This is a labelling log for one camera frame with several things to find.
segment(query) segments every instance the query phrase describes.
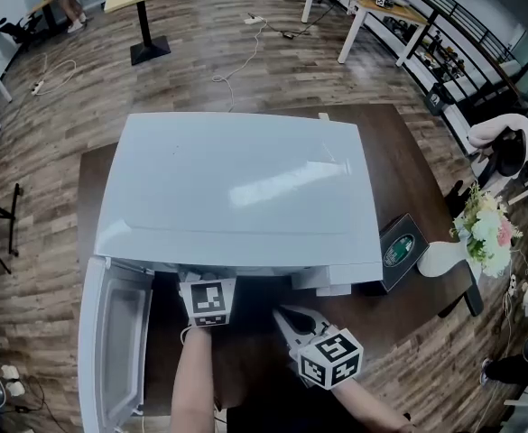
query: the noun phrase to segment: pink flower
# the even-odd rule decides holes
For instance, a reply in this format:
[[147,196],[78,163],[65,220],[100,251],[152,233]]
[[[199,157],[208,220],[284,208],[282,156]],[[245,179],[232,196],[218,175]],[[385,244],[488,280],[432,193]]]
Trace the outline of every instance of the pink flower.
[[506,218],[502,218],[500,228],[498,229],[498,245],[504,247],[509,245],[513,238],[513,225]]

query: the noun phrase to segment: white cord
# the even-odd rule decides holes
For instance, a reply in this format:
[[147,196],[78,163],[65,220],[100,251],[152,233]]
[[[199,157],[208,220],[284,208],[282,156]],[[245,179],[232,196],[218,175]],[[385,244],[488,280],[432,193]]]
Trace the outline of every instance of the white cord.
[[528,276],[528,262],[526,261],[526,257],[524,256],[524,253],[522,253],[520,249],[511,250],[510,252],[511,253],[519,253],[523,257],[524,264],[526,265],[526,269],[524,270],[524,276]]
[[[55,70],[57,70],[58,68],[60,68],[61,66],[64,66],[65,64],[67,64],[68,62],[71,62],[73,63],[73,70],[71,71],[71,73],[69,74],[69,76],[65,79],[64,82],[60,83],[57,87],[55,88],[52,88],[51,90],[48,90],[48,91],[45,91],[45,92],[40,92],[40,93],[37,93],[36,96],[37,97],[42,97],[43,95],[49,95],[50,93],[53,93],[54,91],[57,91],[59,88],[61,88],[63,85],[65,85],[67,82],[69,82],[71,80],[71,78],[75,75],[75,72],[77,72],[77,62],[75,62],[74,60],[66,60],[66,61],[63,61],[62,63],[58,64],[57,66],[55,66],[53,69],[51,69],[49,72],[47,72],[43,78],[41,79],[42,82],[45,81],[45,79],[47,78],[47,76],[49,76],[50,74],[52,74]],[[45,67],[47,66],[47,58],[45,58]]]
[[249,61],[251,61],[255,55],[257,54],[257,47],[259,46],[260,44],[260,41],[258,39],[258,37],[260,36],[260,34],[262,33],[262,30],[265,29],[265,27],[267,26],[267,19],[264,19],[264,18],[261,18],[262,21],[264,21],[264,25],[262,25],[260,27],[260,30],[259,32],[254,36],[255,38],[255,49],[254,49],[254,54],[252,56],[250,56],[247,61],[244,63],[244,65],[239,68],[239,69],[236,69],[236,70],[232,70],[229,74],[227,74],[226,76],[220,76],[220,75],[215,75],[211,78],[211,81],[212,82],[226,82],[227,83],[227,87],[229,88],[229,93],[231,93],[231,107],[229,108],[228,112],[231,112],[232,109],[234,108],[234,106],[236,105],[236,102],[235,102],[235,99],[234,99],[234,89],[231,87],[231,84],[229,83],[229,79],[231,78],[231,76],[233,76],[236,72],[239,72],[241,69],[243,69],[245,66],[247,66],[247,63]]
[[[512,270],[512,259],[510,261],[510,270]],[[505,292],[505,295],[502,298],[502,308],[505,311],[506,320],[508,321],[508,343],[506,344],[506,350],[505,350],[505,357],[508,356],[508,349],[510,348],[510,340],[513,334],[513,328],[510,323],[510,312],[512,311],[512,300],[510,298],[510,295],[508,295],[508,290]],[[488,402],[486,409],[484,410],[484,413],[482,414],[482,417],[480,418],[480,421],[477,423],[477,427],[474,429],[474,433],[477,433],[478,429],[480,428],[480,425],[482,425],[482,420],[484,420],[484,417],[486,416],[486,413],[488,412],[488,409],[490,408],[490,405],[492,404],[493,399],[495,398],[496,392],[498,391],[498,388],[500,387],[500,383],[497,382],[495,388],[492,391],[492,396],[490,397],[490,401]]]
[[190,330],[192,327],[193,327],[193,326],[187,326],[187,327],[185,327],[185,328],[181,331],[181,333],[180,333],[180,341],[181,341],[181,344],[182,344],[182,345],[183,345],[183,337],[185,336],[186,332],[187,332],[188,330]]

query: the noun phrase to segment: power strip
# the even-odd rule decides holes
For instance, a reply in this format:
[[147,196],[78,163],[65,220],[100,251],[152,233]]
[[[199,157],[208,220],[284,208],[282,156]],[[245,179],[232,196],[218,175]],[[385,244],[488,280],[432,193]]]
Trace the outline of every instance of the power strip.
[[254,18],[247,18],[244,20],[244,23],[246,24],[256,24],[256,23],[263,23],[264,19],[260,16],[256,16]]
[[40,82],[36,83],[35,84],[35,87],[34,89],[32,90],[31,94],[33,96],[36,96],[37,93],[39,93],[39,90],[41,89],[41,87],[45,84],[45,80],[41,80]]
[[510,284],[508,285],[508,295],[512,298],[516,293],[516,276],[510,276]]

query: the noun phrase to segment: white mini fridge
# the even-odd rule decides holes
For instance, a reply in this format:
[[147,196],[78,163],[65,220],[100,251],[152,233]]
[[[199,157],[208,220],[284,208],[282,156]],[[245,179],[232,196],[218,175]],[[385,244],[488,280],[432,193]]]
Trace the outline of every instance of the white mini fridge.
[[153,275],[181,267],[239,281],[289,275],[294,289],[324,295],[382,280],[357,126],[281,115],[128,117],[81,301],[87,433],[116,431],[143,404]]

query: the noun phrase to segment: shoe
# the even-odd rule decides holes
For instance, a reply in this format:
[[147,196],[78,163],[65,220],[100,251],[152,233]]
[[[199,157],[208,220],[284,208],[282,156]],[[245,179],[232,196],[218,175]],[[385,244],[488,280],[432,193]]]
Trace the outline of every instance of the shoe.
[[485,370],[486,370],[486,368],[488,367],[488,365],[489,365],[490,363],[492,363],[492,359],[489,359],[489,358],[485,359],[485,360],[482,362],[482,372],[480,373],[480,384],[481,384],[482,386],[485,386],[486,383],[488,382],[488,380],[490,380],[490,379],[486,376],[486,374],[485,374]]
[[69,29],[67,30],[67,33],[74,33],[76,31],[78,31],[79,29],[83,29],[83,27],[85,27],[80,21],[79,19],[73,23]]

